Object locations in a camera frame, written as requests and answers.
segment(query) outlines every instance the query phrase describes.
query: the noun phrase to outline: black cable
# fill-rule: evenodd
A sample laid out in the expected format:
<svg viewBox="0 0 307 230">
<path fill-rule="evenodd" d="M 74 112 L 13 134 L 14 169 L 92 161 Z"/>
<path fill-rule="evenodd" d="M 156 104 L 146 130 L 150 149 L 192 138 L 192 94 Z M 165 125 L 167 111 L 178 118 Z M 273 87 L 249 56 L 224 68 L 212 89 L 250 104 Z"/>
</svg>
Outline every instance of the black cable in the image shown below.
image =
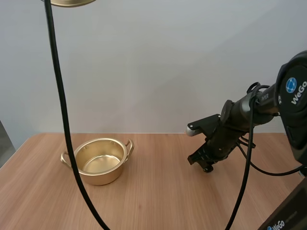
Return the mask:
<svg viewBox="0 0 307 230">
<path fill-rule="evenodd" d="M 239 149 L 241 150 L 243 156 L 244 156 L 245 158 L 247 158 L 247 155 L 245 154 L 245 152 L 244 152 L 244 150 L 242 149 L 241 145 L 240 145 L 239 143 L 237 143 L 236 145 L 237 145 L 237 146 L 239 147 Z M 263 174 L 266 174 L 266 175 L 269 175 L 269 176 L 286 176 L 286 175 L 291 175 L 291 174 L 297 173 L 298 171 L 300 171 L 301 169 L 303 169 L 303 168 L 306 167 L 306 166 L 304 166 L 304 165 L 301 165 L 301 166 L 297 167 L 296 169 L 290 170 L 290 171 L 288 171 L 288 172 L 272 173 L 272 172 L 267 172 L 267 171 L 264 171 L 264 170 L 258 168 L 258 167 L 257 167 L 256 165 L 254 165 L 252 162 L 250 162 L 250 165 L 251 165 L 254 169 L 258 170 L 259 172 L 261 172 L 261 173 L 263 173 Z"/>
<path fill-rule="evenodd" d="M 69 159 L 71 161 L 71 167 L 73 170 L 73 174 L 75 176 L 79 190 L 87 206 L 89 207 L 91 213 L 93 214 L 93 216 L 95 217 L 95 219 L 97 220 L 97 222 L 103 229 L 110 230 L 109 227 L 100 218 L 98 212 L 96 211 L 94 205 L 92 204 L 92 201 L 90 197 L 88 196 L 85 190 L 85 187 L 82 184 L 80 175 L 79 175 L 79 171 L 78 171 L 75 156 L 73 154 L 73 148 L 72 148 L 72 143 L 71 143 L 71 135 L 70 135 L 69 122 L 68 122 L 65 92 L 64 92 L 61 70 L 59 66 L 59 57 L 58 57 L 58 50 L 57 50 L 57 43 L 56 43 L 56 36 L 55 36 L 55 31 L 54 31 L 52 8 L 51 8 L 50 0 L 45 0 L 45 10 L 46 10 L 46 17 L 47 17 L 47 24 L 48 24 L 48 33 L 49 33 L 49 41 L 50 41 L 50 48 L 51 48 L 51 54 L 52 54 L 53 68 L 54 68 L 54 72 L 55 72 L 55 76 L 57 80 L 58 91 L 59 91 L 59 100 L 60 100 L 61 111 L 62 111 L 62 119 L 63 119 L 66 146 L 67 146 Z"/>
<path fill-rule="evenodd" d="M 255 102 L 256 102 L 256 94 L 260 89 L 263 88 L 269 88 L 268 85 L 258 85 L 257 87 L 255 87 L 251 93 L 251 97 L 249 100 L 249 107 L 250 107 L 250 117 L 249 117 L 249 137 L 248 137 L 248 154 L 247 154 L 247 158 L 246 158 L 246 164 L 245 164 L 245 170 L 244 170 L 244 175 L 243 175 L 243 180 L 242 180 L 242 185 L 240 188 L 240 192 L 238 195 L 238 198 L 236 200 L 236 204 L 234 207 L 234 210 L 232 211 L 231 217 L 229 219 L 229 222 L 225 228 L 225 230 L 230 230 L 235 217 L 236 217 L 236 213 L 239 210 L 239 206 L 241 204 L 242 198 L 243 198 L 243 194 L 246 188 L 246 184 L 248 181 L 248 173 L 249 173 L 249 168 L 250 168 L 250 160 L 251 160 L 251 151 L 252 151 L 252 146 L 253 146 L 253 134 L 254 134 L 254 106 L 255 106 Z"/>
</svg>

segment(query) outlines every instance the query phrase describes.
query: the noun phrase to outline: golden pot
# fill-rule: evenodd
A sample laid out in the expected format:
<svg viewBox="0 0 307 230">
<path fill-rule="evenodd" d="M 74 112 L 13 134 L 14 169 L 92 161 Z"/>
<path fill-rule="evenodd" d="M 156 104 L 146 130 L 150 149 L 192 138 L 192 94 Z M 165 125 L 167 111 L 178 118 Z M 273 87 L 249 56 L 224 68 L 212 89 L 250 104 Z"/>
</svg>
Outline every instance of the golden pot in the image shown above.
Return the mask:
<svg viewBox="0 0 307 230">
<path fill-rule="evenodd" d="M 98 138 L 83 143 L 74 151 L 82 180 L 92 185 L 104 185 L 116 180 L 133 149 L 134 144 L 130 139 L 126 145 L 111 138 Z M 61 154 L 61 162 L 71 169 L 64 158 L 65 155 L 68 153 Z"/>
</svg>

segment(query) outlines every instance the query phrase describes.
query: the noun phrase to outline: gold lamp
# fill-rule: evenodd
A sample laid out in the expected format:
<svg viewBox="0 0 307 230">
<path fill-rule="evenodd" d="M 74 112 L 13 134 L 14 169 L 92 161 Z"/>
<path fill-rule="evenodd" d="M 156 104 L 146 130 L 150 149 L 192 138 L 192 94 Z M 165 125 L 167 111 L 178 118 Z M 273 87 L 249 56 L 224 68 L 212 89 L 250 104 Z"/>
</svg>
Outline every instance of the gold lamp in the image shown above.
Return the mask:
<svg viewBox="0 0 307 230">
<path fill-rule="evenodd" d="M 95 0 L 51 0 L 51 4 L 61 7 L 77 7 L 91 3 Z"/>
</svg>

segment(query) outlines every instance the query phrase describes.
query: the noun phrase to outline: table surface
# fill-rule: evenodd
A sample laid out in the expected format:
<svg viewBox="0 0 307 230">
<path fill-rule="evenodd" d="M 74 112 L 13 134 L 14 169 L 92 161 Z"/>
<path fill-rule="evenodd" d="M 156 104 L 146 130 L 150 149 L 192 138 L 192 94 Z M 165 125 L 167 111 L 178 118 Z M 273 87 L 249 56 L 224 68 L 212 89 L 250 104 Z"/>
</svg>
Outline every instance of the table surface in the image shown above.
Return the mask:
<svg viewBox="0 0 307 230">
<path fill-rule="evenodd" d="M 241 186 L 245 158 L 236 148 L 204 173 L 187 157 L 203 135 L 72 134 L 74 148 L 101 137 L 135 150 L 123 174 L 104 186 L 85 184 L 103 220 L 112 230 L 222 230 Z M 252 161 L 280 173 L 299 164 L 284 134 L 255 134 Z M 72 171 L 60 162 L 63 134 L 28 139 L 0 169 L 0 225 L 6 230 L 98 230 L 99 225 L 78 190 Z M 232 229 L 257 229 L 302 181 L 299 174 L 272 177 L 250 170 L 247 188 Z"/>
</svg>

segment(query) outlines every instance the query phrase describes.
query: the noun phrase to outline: pot rim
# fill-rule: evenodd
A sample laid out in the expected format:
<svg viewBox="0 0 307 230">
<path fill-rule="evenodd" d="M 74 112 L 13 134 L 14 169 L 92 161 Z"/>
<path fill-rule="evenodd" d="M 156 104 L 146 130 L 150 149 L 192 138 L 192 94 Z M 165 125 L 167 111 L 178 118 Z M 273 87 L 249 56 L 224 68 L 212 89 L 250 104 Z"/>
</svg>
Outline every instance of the pot rim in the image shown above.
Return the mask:
<svg viewBox="0 0 307 230">
<path fill-rule="evenodd" d="M 80 151 L 84 146 L 86 146 L 86 145 L 88 145 L 88 144 L 91 144 L 91 143 L 93 143 L 93 142 L 96 142 L 96 141 L 100 141 L 100 140 L 109 140 L 109 141 L 113 141 L 113 142 L 119 144 L 119 145 L 122 147 L 123 151 L 124 151 L 124 156 L 123 156 L 123 158 L 121 159 L 121 161 L 120 161 L 116 166 L 114 166 L 112 169 L 109 169 L 109 170 L 107 170 L 107 171 L 91 173 L 91 172 L 85 172 L 85 171 L 83 171 L 83 170 L 81 170 L 81 169 L 78 168 L 78 171 L 79 171 L 80 174 L 86 175 L 86 176 L 99 176 L 99 175 L 105 175 L 105 174 L 108 174 L 108 173 L 110 173 L 110 172 L 116 170 L 117 168 L 119 168 L 120 166 L 122 166 L 122 164 L 126 161 L 126 159 L 127 159 L 127 149 L 126 149 L 126 145 L 125 145 L 123 142 L 121 142 L 120 140 L 116 140 L 116 139 L 113 139 L 113 138 L 96 138 L 96 139 L 89 140 L 89 141 L 87 141 L 87 142 L 81 144 L 81 145 L 73 152 L 73 154 L 74 154 L 75 157 L 76 157 L 77 154 L 79 153 L 79 151 Z"/>
</svg>

